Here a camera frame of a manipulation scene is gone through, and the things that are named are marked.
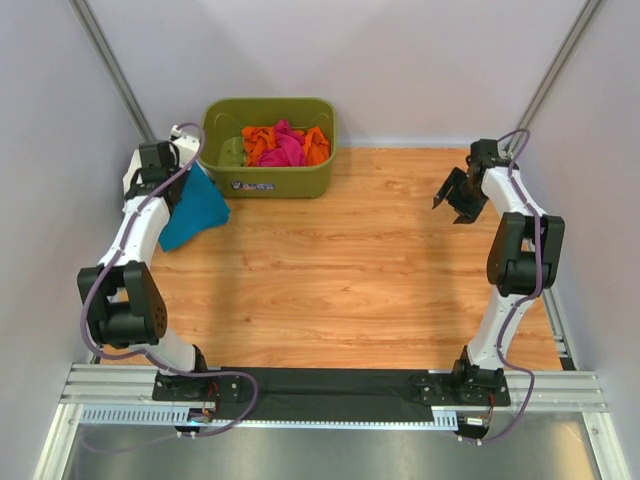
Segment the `blue t shirt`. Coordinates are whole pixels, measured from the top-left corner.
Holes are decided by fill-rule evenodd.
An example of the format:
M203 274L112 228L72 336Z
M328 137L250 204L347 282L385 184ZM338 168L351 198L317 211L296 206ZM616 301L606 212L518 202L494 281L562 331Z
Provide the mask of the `blue t shirt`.
M187 174L181 199L159 236L164 252L179 249L199 233L225 225L231 210L202 168L195 164Z

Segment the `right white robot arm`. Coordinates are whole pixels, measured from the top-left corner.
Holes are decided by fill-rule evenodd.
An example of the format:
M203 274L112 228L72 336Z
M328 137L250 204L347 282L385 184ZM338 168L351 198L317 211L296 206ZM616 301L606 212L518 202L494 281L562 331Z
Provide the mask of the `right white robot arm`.
M519 323L541 293L553 286L565 222L534 200L521 180L516 160L500 152L497 139L470 145L467 169L452 169L433 197L449 204L456 224L472 224L491 203L500 222L487 257L491 296L479 330L454 363L452 395L470 404L500 391L506 355Z

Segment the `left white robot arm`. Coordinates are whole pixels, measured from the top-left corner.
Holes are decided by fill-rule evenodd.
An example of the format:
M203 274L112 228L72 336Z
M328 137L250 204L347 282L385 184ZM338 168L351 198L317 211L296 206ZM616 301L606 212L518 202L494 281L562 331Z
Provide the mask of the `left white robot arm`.
M160 369L159 382L175 379L188 401L209 392L201 350L169 328L168 310L151 271L163 229L179 205L193 159L178 138L142 143L124 178L124 217L107 253L77 276L81 335L99 358L145 356Z

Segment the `folded white t shirt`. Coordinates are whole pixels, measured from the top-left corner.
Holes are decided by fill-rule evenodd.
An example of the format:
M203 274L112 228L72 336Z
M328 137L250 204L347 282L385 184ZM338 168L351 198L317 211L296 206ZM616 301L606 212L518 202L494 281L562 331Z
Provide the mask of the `folded white t shirt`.
M129 162L129 166L123 176L122 179L122 185L123 185L123 193L127 194L130 186L131 186L131 181L135 175L135 172L142 166L141 164L141 160L140 160L140 155L139 155L139 149L136 148L131 156L131 160Z

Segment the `olive green plastic tub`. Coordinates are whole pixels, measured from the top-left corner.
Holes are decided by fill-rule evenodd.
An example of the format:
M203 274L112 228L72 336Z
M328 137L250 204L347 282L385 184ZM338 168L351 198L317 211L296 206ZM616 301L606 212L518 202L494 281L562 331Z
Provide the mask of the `olive green plastic tub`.
M228 198L318 198L329 186L337 122L325 100L224 99L203 127L200 163Z

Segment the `orange t shirt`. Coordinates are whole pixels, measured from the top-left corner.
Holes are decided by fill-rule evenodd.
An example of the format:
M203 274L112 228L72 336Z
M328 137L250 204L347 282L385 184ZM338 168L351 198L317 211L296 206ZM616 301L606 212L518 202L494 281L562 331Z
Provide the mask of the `orange t shirt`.
M246 153L246 166L258 167L257 159L261 153L275 146L274 126L245 127L242 129L243 148ZM314 167L327 161L331 154L331 143L319 127L302 130L305 133L304 153L307 158L305 167Z

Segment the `pink t shirt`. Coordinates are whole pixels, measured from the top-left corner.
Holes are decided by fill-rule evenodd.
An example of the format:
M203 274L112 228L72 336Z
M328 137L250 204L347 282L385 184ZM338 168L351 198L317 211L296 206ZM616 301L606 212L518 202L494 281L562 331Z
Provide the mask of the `pink t shirt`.
M264 150L257 159L262 168L305 167L307 158L304 153L305 133L295 130L286 119L281 119L273 127L275 146Z

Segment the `black cloth strip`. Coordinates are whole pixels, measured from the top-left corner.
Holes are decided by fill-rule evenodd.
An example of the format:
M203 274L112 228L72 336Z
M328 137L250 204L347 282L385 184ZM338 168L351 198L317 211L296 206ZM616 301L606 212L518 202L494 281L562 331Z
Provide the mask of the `black cloth strip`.
M204 388L217 401L219 419L235 419L253 397L247 418L266 421L383 422L431 421L432 408L423 400L422 370L245 368L211 378Z

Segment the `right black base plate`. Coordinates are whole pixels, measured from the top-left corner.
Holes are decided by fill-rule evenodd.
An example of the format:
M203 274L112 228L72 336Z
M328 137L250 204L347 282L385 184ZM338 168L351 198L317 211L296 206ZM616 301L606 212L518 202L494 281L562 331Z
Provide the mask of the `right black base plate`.
M502 369L471 373L423 372L409 378L420 400L429 406L507 407L511 398Z

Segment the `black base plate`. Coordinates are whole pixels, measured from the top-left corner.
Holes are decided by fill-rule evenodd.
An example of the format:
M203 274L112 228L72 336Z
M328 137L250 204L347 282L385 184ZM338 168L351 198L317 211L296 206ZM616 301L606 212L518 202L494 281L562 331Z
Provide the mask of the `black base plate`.
M239 402L246 382L239 376L203 378L157 373L152 399L172 402Z
M511 398L502 369L471 373L423 372L409 378L420 400L429 406L507 407Z

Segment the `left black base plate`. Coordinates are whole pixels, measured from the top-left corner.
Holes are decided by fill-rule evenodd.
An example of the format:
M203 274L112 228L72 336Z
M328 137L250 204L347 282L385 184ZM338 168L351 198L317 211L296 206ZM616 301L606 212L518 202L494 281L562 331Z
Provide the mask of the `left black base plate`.
M239 376L203 378L157 373L152 399L172 402L239 402L246 382Z

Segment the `aluminium frame rail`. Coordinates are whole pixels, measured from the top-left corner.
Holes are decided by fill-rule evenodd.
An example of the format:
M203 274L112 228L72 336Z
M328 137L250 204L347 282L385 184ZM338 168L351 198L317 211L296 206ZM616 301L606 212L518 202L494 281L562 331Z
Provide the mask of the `aluminium frame rail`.
M68 374L61 404L149 405L157 369L149 365L74 364ZM609 411L595 373L536 371L527 409L533 412Z

